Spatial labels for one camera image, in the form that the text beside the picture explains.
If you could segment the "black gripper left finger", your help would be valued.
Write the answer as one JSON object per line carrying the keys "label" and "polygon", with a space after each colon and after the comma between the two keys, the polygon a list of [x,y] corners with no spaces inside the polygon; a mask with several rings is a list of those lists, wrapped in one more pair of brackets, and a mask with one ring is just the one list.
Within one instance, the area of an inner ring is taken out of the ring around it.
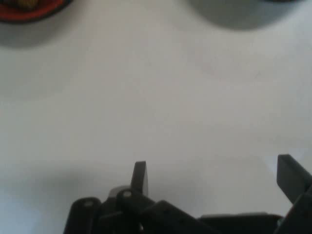
{"label": "black gripper left finger", "polygon": [[148,198],[147,165],[134,165],[131,184],[113,188],[101,202],[76,200],[68,214],[66,234],[200,234],[202,222],[166,201]]}

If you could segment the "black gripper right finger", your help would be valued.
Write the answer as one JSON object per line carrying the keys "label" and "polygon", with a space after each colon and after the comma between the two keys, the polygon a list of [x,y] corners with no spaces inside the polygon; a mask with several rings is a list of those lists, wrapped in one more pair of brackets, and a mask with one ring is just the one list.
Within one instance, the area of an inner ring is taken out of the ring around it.
{"label": "black gripper right finger", "polygon": [[310,234],[312,232],[312,175],[291,155],[279,155],[277,184],[291,209],[278,225],[278,234]]}

